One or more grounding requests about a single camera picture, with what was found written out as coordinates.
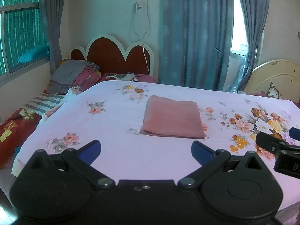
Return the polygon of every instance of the yellow tag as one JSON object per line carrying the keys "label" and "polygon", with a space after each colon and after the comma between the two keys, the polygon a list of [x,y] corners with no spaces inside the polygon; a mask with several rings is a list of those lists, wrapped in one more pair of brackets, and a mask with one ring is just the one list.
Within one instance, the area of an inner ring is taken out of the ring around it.
{"label": "yellow tag", "polygon": [[4,142],[6,140],[6,138],[11,135],[11,133],[12,132],[9,129],[5,130],[4,133],[0,137],[0,141]]}

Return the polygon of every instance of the pile of clothes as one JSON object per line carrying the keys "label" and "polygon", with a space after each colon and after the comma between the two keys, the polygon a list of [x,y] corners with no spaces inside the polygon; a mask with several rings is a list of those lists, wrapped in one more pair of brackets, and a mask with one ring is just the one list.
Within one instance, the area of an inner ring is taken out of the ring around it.
{"label": "pile of clothes", "polygon": [[66,94],[70,88],[83,92],[101,80],[99,66],[84,60],[65,60],[50,78],[48,94]]}

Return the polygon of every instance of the white flower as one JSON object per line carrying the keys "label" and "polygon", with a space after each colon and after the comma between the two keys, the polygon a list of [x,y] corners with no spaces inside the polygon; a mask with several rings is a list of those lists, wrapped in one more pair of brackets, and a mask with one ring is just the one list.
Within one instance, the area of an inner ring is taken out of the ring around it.
{"label": "white flower", "polygon": [[263,120],[258,119],[258,121],[255,122],[256,129],[260,132],[264,132],[266,134],[272,134],[270,128],[271,126],[269,124],[266,124]]}

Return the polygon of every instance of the headboard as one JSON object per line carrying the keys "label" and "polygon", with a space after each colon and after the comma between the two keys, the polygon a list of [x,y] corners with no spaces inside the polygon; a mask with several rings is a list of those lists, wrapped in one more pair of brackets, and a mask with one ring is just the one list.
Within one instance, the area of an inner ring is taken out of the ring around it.
{"label": "headboard", "polygon": [[123,45],[111,35],[95,36],[86,50],[82,46],[77,46],[71,52],[71,59],[96,63],[102,74],[130,72],[153,76],[154,55],[147,44],[135,42],[125,50]]}
{"label": "headboard", "polygon": [[273,83],[285,99],[299,102],[300,65],[289,60],[273,60],[256,67],[245,88],[245,92],[268,92]]}

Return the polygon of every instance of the floor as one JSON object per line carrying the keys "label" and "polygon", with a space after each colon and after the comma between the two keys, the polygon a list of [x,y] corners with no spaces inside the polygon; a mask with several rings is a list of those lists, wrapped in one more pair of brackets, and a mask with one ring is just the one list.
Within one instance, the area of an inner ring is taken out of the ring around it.
{"label": "floor", "polygon": [[0,189],[0,225],[11,225],[17,216],[6,195]]}

